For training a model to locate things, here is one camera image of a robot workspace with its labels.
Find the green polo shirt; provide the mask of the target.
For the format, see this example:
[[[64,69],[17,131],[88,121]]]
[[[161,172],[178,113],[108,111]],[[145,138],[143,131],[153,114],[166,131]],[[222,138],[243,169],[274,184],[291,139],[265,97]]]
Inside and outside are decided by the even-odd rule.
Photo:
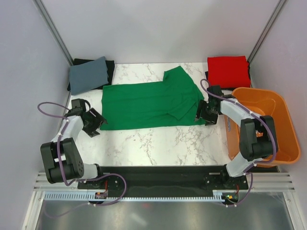
[[[204,97],[181,66],[164,72],[162,81],[106,86],[102,95],[103,131],[204,125],[196,120]]]

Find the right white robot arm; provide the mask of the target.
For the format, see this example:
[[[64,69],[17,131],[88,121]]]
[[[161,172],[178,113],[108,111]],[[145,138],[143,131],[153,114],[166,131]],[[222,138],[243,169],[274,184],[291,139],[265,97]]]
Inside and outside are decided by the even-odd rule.
[[[195,121],[203,119],[207,125],[215,125],[219,115],[231,118],[240,128],[239,152],[223,166],[218,181],[229,189],[241,182],[246,172],[258,162],[274,157],[278,144],[273,117],[249,110],[234,97],[211,97],[207,102],[200,100]]]

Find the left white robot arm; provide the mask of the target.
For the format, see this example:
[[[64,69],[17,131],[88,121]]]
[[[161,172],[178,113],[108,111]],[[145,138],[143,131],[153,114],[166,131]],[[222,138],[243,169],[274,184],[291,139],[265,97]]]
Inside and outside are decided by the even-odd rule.
[[[70,109],[64,115],[59,133],[40,147],[46,178],[49,183],[88,181],[94,188],[105,184],[105,176],[98,172],[98,164],[86,164],[78,151],[76,140],[81,132],[89,137],[98,136],[98,129],[106,123],[95,109]]]

